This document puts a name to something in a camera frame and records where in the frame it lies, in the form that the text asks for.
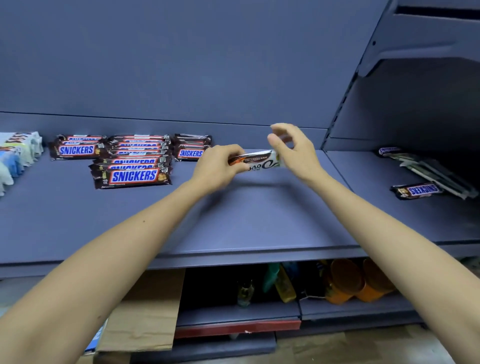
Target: person's left arm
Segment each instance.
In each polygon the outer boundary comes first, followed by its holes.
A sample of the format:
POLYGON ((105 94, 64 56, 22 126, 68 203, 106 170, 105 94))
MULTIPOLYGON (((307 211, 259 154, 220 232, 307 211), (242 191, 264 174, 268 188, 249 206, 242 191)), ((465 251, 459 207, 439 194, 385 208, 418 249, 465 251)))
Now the person's left arm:
POLYGON ((248 170, 247 164, 227 163, 244 153, 238 145, 207 149, 188 182, 95 238, 41 280, 0 318, 0 363, 75 363, 192 206, 248 170))

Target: hand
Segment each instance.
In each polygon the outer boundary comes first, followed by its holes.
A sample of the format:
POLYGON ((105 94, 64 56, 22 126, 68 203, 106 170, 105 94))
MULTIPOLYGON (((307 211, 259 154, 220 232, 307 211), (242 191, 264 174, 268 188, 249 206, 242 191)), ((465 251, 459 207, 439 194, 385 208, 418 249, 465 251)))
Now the hand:
POLYGON ((245 163, 228 165, 231 157, 240 154, 245 154, 245 151, 238 144, 208 148, 198 159, 191 181, 204 187, 206 194, 227 186, 237 173, 245 172, 250 168, 245 163))
POLYGON ((271 128, 273 134, 267 136, 268 142, 300 180, 309 184, 319 173, 326 173, 320 166, 313 143, 297 126, 279 123, 271 125, 271 128), (293 142, 293 149, 285 144, 288 142, 293 142))

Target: person's right hand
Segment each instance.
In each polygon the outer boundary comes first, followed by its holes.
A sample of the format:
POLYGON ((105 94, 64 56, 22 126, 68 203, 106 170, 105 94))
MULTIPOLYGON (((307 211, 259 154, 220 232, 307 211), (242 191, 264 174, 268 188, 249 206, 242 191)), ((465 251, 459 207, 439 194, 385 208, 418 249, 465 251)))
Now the person's right hand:
POLYGON ((271 128, 273 134, 268 135, 268 142, 293 174, 309 184, 319 173, 325 173, 320 166, 313 143, 297 126, 278 123, 271 125, 271 128), (285 144, 288 142, 293 142, 293 149, 285 144))

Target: forearm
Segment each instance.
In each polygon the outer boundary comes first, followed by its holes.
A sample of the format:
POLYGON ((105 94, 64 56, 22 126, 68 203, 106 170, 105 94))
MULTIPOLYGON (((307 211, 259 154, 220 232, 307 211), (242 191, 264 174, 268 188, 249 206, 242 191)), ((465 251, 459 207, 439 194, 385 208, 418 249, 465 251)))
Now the forearm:
MULTIPOLYGON (((36 347, 27 350, 42 356, 45 348, 55 347, 50 363, 54 363, 55 358, 65 359, 68 353, 74 360, 203 195, 203 191, 187 182, 92 240, 7 312, 0 321, 3 335, 28 327, 36 347), (68 335, 73 332, 78 340, 68 335)), ((0 338, 2 354, 10 351, 18 355, 12 345, 25 344, 24 340, 14 338, 12 341, 9 345, 8 337, 0 338)))
POLYGON ((309 183, 458 363, 480 344, 480 280, 441 248, 319 171, 309 183))

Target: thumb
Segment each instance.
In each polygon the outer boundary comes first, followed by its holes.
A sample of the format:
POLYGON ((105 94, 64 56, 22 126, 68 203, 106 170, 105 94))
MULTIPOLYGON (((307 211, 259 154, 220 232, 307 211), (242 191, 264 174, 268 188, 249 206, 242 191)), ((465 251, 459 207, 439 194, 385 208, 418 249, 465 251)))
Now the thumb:
POLYGON ((267 136, 267 140, 272 148, 275 149, 275 151, 283 158, 292 152, 292 150, 287 147, 283 140, 275 134, 269 134, 267 136))
POLYGON ((239 174, 239 173, 242 173, 242 172, 246 172, 250 169, 250 166, 247 164, 247 163, 235 163, 233 166, 230 166, 235 174, 239 174))

